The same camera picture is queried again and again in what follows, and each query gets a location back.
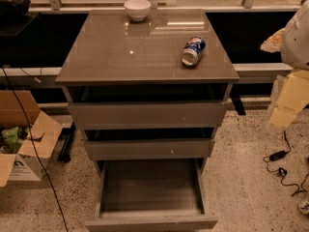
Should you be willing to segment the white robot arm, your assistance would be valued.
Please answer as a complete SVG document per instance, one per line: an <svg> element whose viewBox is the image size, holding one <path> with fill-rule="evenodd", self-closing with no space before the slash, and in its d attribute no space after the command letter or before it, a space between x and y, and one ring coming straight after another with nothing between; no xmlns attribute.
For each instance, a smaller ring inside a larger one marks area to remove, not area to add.
<svg viewBox="0 0 309 232"><path fill-rule="evenodd" d="M286 26L279 29L260 49L279 52L281 61L292 71L278 75L271 91L268 126L285 130L309 104L309 1L305 1Z"/></svg>

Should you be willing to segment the yellow taped gripper finger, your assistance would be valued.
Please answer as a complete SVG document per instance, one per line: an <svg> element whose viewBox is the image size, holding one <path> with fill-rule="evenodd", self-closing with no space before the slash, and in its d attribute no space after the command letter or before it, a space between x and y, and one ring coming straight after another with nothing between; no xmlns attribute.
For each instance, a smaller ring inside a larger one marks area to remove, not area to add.
<svg viewBox="0 0 309 232"><path fill-rule="evenodd" d="M278 75L270 95L267 126L285 130L309 104L309 72L296 69L287 76Z"/></svg>

